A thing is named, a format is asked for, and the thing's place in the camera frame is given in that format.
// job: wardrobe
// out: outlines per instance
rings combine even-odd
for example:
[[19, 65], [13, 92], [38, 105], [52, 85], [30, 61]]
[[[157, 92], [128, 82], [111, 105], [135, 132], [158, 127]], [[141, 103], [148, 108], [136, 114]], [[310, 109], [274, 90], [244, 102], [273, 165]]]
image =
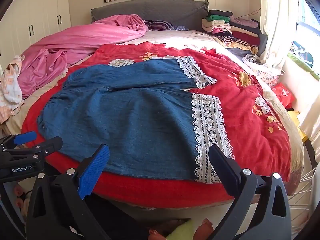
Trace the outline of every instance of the wardrobe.
[[0, 21], [2, 69], [31, 44], [68, 27], [69, 0], [14, 0]]

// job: window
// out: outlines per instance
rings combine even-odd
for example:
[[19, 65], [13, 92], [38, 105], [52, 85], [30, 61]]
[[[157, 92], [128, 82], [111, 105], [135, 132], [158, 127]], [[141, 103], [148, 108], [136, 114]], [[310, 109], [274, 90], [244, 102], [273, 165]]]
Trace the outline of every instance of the window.
[[320, 73], [320, 24], [305, 0], [299, 1], [299, 19], [290, 51]]

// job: logo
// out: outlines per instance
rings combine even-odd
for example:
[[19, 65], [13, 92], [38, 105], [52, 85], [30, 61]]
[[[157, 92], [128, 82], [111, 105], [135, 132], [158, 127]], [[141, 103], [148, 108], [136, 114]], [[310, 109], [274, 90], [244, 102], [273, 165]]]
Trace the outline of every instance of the logo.
[[25, 167], [21, 167], [21, 168], [17, 168], [17, 169], [12, 169], [12, 172], [19, 172], [19, 171], [27, 171], [27, 170], [31, 170], [32, 166], [25, 166]]

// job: white curtain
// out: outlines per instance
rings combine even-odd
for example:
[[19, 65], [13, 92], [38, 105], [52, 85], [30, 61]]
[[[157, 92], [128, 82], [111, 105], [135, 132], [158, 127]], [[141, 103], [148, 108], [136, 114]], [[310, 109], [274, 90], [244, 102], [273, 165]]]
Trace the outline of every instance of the white curtain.
[[282, 68], [296, 32], [298, 0], [261, 0], [261, 32], [268, 36], [261, 62]]
[[313, 103], [298, 115], [300, 130], [303, 131], [315, 150], [315, 159], [320, 162], [320, 94]]

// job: red bedspread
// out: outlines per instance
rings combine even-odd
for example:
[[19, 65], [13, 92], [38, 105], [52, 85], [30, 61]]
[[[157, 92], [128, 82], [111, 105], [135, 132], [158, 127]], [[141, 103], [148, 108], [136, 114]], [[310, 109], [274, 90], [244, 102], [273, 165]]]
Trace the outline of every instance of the red bedspread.
[[[226, 132], [237, 163], [259, 175], [269, 176], [272, 172], [279, 172], [282, 179], [287, 181], [291, 162], [287, 132], [278, 116], [260, 96], [262, 88], [255, 77], [247, 75], [239, 65], [217, 54], [214, 49], [202, 53], [191, 49], [167, 49], [164, 44], [149, 42], [139, 45], [103, 45], [88, 60], [70, 68], [67, 75], [91, 65], [109, 64], [111, 61], [112, 64], [121, 65], [126, 59], [140, 62], [166, 55], [193, 56], [206, 75], [217, 79], [216, 84], [204, 89], [193, 89], [192, 92], [220, 98]], [[44, 140], [38, 133], [36, 119], [50, 97], [61, 89], [66, 78], [61, 79], [58, 86], [42, 95], [30, 108], [22, 132], [35, 130], [38, 137], [28, 144], [29, 147]], [[60, 172], [77, 167], [78, 164], [58, 152], [49, 155], [46, 160]], [[158, 208], [204, 206], [231, 199], [220, 183], [138, 179], [107, 172], [103, 172], [99, 178], [94, 192], [118, 201]]]

